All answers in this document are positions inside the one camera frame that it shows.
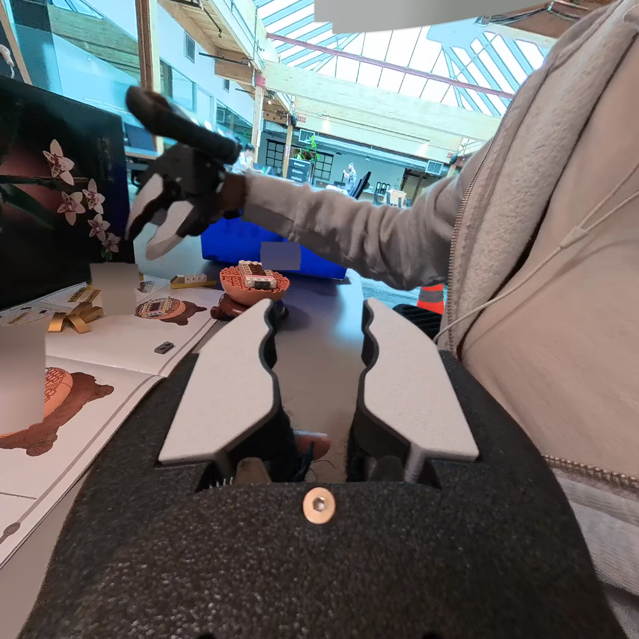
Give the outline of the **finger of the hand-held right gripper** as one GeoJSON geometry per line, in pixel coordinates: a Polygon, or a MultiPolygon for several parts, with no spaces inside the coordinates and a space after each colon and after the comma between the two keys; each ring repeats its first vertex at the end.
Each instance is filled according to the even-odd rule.
{"type": "Polygon", "coordinates": [[[148,260],[157,260],[172,251],[190,234],[199,219],[192,203],[172,203],[165,212],[164,221],[148,240],[148,260]]]}
{"type": "Polygon", "coordinates": [[[166,196],[164,183],[146,183],[139,190],[128,218],[128,237],[137,237],[158,212],[165,210],[166,196]]]}

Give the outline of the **blue plastic bin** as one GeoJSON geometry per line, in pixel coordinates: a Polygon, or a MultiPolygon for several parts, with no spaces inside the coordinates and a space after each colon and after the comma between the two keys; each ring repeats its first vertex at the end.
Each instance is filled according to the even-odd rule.
{"type": "Polygon", "coordinates": [[[205,260],[233,265],[241,260],[262,261],[262,249],[266,248],[265,264],[273,270],[337,281],[346,276],[346,268],[241,218],[210,225],[201,236],[201,248],[205,260]]]}

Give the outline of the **person's right hand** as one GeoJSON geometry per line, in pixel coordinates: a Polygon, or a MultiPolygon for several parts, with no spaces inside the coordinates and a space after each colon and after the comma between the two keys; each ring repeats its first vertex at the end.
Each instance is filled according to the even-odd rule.
{"type": "Polygon", "coordinates": [[[224,173],[224,180],[217,194],[217,206],[221,219],[237,219],[243,215],[248,186],[245,174],[224,173]]]}

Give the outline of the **brick pot model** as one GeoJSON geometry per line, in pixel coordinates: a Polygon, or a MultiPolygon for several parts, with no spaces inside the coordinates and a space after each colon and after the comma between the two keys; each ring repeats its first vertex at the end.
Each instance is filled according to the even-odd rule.
{"type": "Polygon", "coordinates": [[[224,290],[217,306],[210,309],[216,321],[231,321],[261,300],[270,300],[276,306],[280,320],[289,316],[283,297],[290,280],[284,275],[265,270],[259,261],[240,260],[236,266],[222,268],[219,279],[224,290]]]}

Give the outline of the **white instruction booklet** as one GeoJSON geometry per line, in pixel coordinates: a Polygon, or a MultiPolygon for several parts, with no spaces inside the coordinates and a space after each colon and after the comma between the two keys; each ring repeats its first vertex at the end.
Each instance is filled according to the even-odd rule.
{"type": "Polygon", "coordinates": [[[92,465],[138,403],[215,324],[217,288],[158,286],[129,316],[103,316],[91,332],[46,333],[36,408],[1,381],[1,567],[92,465]],[[157,355],[163,342],[176,349],[157,355]]]}

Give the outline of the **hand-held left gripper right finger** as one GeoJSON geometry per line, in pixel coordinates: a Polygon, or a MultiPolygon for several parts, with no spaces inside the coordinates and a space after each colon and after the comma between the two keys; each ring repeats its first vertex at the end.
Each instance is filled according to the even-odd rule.
{"type": "Polygon", "coordinates": [[[362,310],[363,371],[349,432],[349,480],[436,483],[431,460],[480,458],[433,340],[377,299],[362,310]]]}

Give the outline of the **black mesh chair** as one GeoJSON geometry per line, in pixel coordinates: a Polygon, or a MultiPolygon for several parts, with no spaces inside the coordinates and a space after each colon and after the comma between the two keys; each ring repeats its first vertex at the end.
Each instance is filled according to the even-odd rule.
{"type": "Polygon", "coordinates": [[[393,310],[419,328],[430,340],[435,340],[442,324],[442,314],[409,304],[398,304],[393,310]]]}

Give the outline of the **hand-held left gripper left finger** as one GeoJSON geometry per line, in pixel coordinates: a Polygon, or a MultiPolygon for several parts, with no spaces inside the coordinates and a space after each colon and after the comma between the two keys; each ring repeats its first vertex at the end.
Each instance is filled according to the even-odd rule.
{"type": "Polygon", "coordinates": [[[162,466],[220,458],[276,416],[276,315],[275,303],[261,300],[201,347],[158,455],[162,466]]]}

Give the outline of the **background office desks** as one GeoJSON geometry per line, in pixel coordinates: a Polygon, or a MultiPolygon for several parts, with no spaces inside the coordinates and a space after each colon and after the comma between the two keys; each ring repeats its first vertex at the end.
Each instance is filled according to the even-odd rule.
{"type": "Polygon", "coordinates": [[[372,201],[374,194],[378,193],[380,202],[386,201],[386,193],[390,190],[403,190],[408,177],[420,171],[407,158],[377,158],[371,153],[362,155],[331,148],[317,153],[314,164],[296,159],[298,149],[292,148],[287,169],[284,169],[285,150],[283,142],[267,140],[251,168],[266,176],[285,178],[298,185],[308,183],[315,190],[329,189],[347,194],[342,172],[352,162],[357,173],[358,183],[354,192],[360,193],[358,198],[372,201]]]}

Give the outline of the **black flower print box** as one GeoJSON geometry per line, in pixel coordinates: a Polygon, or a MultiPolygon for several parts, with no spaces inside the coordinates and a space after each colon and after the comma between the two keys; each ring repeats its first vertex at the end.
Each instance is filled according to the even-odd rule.
{"type": "Polygon", "coordinates": [[[1,77],[1,308],[133,263],[120,116],[1,77]]]}

